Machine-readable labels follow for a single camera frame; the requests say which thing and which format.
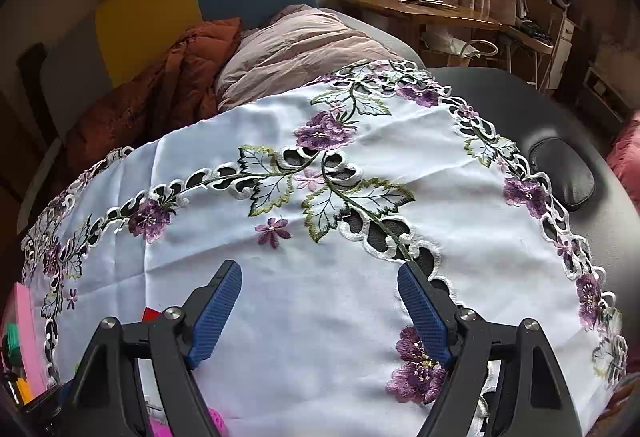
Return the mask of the wooden side desk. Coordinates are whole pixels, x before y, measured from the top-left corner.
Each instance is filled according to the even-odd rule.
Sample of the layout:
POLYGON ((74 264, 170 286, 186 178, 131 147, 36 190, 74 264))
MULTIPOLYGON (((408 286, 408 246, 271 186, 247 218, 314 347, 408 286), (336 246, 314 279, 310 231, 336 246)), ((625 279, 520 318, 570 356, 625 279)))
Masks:
POLYGON ((463 7, 431 7, 415 3, 413 0, 338 0, 341 6, 359 17, 364 10, 374 12, 387 18, 396 19, 404 27, 401 37, 414 50, 421 46, 422 34, 427 28, 465 28, 471 31, 494 31, 506 42, 506 66, 511 67, 512 43, 534 53, 535 68, 539 66, 538 58, 551 56, 553 46, 528 36, 517 28, 507 26, 492 18, 483 18, 478 12, 463 7))

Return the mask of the white floral embroidered tablecloth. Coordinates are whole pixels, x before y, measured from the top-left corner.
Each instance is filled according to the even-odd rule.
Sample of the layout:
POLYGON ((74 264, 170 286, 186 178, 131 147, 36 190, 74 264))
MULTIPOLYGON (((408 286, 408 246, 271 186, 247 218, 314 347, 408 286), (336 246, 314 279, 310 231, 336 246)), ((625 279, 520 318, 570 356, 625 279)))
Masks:
POLYGON ((397 290, 413 261, 490 322, 538 320, 588 431, 627 368, 606 269, 432 71, 349 64, 84 171, 22 243, 47 383, 102 319, 179 305, 232 259, 242 290, 195 371, 232 435, 413 436, 444 378, 397 290))

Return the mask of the pink beige pillow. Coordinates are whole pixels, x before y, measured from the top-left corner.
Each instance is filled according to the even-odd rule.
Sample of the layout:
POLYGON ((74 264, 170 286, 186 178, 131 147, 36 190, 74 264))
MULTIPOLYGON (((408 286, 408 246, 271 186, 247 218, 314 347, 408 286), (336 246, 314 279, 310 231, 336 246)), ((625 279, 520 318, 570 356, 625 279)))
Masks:
POLYGON ((349 27, 336 12, 291 5, 268 26, 251 30, 218 74, 218 110, 282 94, 362 60, 397 59, 398 53, 349 27))

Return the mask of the orange plastic curved piece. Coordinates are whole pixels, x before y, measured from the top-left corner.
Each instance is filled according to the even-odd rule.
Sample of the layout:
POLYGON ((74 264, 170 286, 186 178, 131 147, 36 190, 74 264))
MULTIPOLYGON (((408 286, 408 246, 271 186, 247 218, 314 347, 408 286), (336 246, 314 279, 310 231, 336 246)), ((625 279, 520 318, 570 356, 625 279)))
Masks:
POLYGON ((26 379, 18 377, 15 381, 22 405, 28 405, 35 398, 32 389, 26 379))

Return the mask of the black padded table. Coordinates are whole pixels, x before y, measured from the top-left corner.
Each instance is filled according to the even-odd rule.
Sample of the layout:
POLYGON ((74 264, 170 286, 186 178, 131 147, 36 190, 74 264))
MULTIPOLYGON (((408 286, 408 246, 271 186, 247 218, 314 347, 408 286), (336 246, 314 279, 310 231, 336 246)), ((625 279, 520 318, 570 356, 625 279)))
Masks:
POLYGON ((491 68, 436 68, 435 79, 514 140, 570 212, 570 231, 589 241, 594 264, 623 314, 623 335, 639 343, 639 214, 577 120, 517 76, 491 68))

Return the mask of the yellow blue grey headboard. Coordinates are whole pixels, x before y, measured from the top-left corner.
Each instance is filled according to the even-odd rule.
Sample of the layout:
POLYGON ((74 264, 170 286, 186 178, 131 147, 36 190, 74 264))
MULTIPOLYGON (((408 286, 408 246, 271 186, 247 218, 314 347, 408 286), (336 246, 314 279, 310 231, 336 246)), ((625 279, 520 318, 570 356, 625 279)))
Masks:
POLYGON ((40 83, 58 136, 93 102, 163 57, 190 27, 238 18, 261 26, 288 5, 317 0, 106 0, 80 20, 43 61, 40 83))

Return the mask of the green plastic cylinder stand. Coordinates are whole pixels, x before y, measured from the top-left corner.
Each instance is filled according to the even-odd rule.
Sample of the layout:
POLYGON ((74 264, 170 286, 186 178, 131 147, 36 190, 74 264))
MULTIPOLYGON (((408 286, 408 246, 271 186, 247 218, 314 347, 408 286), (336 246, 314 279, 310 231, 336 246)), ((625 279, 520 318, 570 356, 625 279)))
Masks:
POLYGON ((1 353, 8 367, 21 367, 23 365, 20 335, 17 324, 9 322, 4 328, 1 342, 1 353))

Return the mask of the magenta perforated funnel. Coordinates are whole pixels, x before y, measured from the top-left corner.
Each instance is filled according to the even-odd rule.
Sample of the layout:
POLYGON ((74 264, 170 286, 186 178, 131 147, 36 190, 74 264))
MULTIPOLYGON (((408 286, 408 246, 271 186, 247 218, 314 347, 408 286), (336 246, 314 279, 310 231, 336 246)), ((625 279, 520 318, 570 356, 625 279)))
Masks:
POLYGON ((228 436, 229 431, 221 415, 214 409, 166 414, 165 420, 150 417, 153 436, 228 436))

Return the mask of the pink shallow tray box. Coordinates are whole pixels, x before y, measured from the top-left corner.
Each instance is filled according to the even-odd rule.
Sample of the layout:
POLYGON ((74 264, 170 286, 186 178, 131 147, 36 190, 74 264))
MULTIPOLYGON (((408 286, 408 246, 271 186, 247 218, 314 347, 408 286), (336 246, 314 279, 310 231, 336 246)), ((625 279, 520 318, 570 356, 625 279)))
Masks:
POLYGON ((4 330, 11 322, 17 326, 18 344, 20 344, 26 382, 34 396, 37 397, 47 390, 46 365, 36 335, 29 288, 19 282, 12 287, 6 307, 3 309, 1 330, 4 330))

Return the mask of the red plastic block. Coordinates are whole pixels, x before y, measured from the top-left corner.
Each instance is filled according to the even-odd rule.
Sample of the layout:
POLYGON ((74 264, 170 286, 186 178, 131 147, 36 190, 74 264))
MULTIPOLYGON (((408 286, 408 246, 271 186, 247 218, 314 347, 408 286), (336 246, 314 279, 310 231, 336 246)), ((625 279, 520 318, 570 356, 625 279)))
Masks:
POLYGON ((160 316, 160 312, 150 307, 145 307, 142 313, 142 322, 151 322, 160 316))

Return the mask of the rust brown quilted jacket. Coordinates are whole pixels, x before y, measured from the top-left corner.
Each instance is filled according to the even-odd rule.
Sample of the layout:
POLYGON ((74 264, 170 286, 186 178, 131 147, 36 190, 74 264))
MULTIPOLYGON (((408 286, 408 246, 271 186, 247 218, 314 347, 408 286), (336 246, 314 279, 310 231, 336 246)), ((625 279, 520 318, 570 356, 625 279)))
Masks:
POLYGON ((186 30, 160 61, 79 116, 65 137, 66 164, 81 172, 113 149, 138 148, 216 116, 216 77, 240 45, 240 18, 186 30))

